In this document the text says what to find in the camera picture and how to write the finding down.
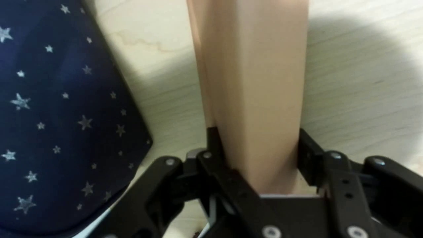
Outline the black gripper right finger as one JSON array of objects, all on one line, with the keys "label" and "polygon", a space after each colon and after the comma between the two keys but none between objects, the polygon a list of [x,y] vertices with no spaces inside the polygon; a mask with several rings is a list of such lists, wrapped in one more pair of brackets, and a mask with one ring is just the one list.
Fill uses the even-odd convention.
[{"label": "black gripper right finger", "polygon": [[356,162],[299,133],[298,168],[327,202],[334,238],[423,238],[423,177],[373,154]]}]

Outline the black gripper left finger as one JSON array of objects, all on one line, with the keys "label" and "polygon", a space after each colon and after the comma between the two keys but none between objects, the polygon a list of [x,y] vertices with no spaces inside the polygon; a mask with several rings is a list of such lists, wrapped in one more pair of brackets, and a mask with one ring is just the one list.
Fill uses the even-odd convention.
[{"label": "black gripper left finger", "polygon": [[227,162],[217,128],[184,160],[158,158],[94,230],[94,238],[164,238],[187,202],[209,218],[201,238],[283,238],[283,223],[242,174]]}]

